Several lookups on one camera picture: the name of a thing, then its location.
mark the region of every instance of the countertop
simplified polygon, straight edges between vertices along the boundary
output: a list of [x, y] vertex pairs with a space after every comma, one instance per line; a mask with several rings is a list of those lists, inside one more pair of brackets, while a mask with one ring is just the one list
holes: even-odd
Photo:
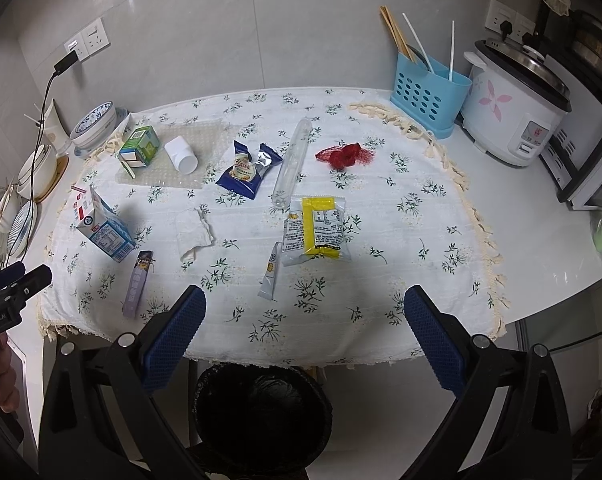
[[[495, 271], [507, 277], [504, 294], [511, 307], [502, 309], [505, 323], [553, 306], [602, 278], [602, 261], [590, 236], [589, 214], [570, 211], [558, 202], [554, 181], [539, 158], [527, 168], [513, 168], [481, 153], [458, 126], [441, 142], [469, 177], [466, 196], [494, 231], [504, 258]], [[56, 190], [40, 204], [37, 229], [24, 258], [26, 269], [43, 262], [57, 211], [83, 163], [70, 155]], [[43, 339], [35, 304], [22, 310], [22, 318], [9, 335], [26, 355], [27, 402], [38, 443], [43, 407]]]

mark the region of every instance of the blue utensil holder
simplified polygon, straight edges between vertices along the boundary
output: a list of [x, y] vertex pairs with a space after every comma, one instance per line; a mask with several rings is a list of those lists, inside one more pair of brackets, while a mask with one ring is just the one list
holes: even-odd
[[434, 73], [417, 59], [413, 63], [399, 52], [396, 63], [395, 90], [390, 101], [401, 108], [425, 129], [431, 130], [437, 139], [452, 134], [454, 120], [465, 101], [472, 81], [430, 57]]

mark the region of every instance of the trash can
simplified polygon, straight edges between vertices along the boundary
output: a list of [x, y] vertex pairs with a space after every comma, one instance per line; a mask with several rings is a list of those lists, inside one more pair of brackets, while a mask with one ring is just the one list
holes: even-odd
[[214, 365], [201, 374], [193, 403], [201, 440], [236, 473], [306, 468], [332, 431], [330, 401], [300, 368]]

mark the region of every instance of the tiled wall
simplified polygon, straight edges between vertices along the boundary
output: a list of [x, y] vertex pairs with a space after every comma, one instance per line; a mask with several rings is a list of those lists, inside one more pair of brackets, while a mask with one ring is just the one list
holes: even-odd
[[36, 142], [37, 127], [24, 113], [37, 114], [41, 93], [25, 62], [8, 10], [0, 19], [0, 186], [19, 172]]
[[[111, 45], [54, 84], [70, 127], [105, 100], [141, 110], [187, 98], [299, 85], [389, 88], [396, 49], [379, 16], [411, 16], [429, 53], [486, 36], [489, 0], [14, 0], [25, 61], [40, 89], [63, 42], [102, 16]], [[500, 0], [530, 18], [539, 0]]]

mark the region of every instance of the rice cooker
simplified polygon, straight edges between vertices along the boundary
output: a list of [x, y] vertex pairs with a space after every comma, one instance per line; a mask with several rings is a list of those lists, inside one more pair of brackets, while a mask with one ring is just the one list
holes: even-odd
[[570, 90], [543, 65], [543, 56], [497, 40], [479, 40], [463, 127], [482, 152], [515, 166], [528, 166], [543, 150], [561, 119], [570, 111]]

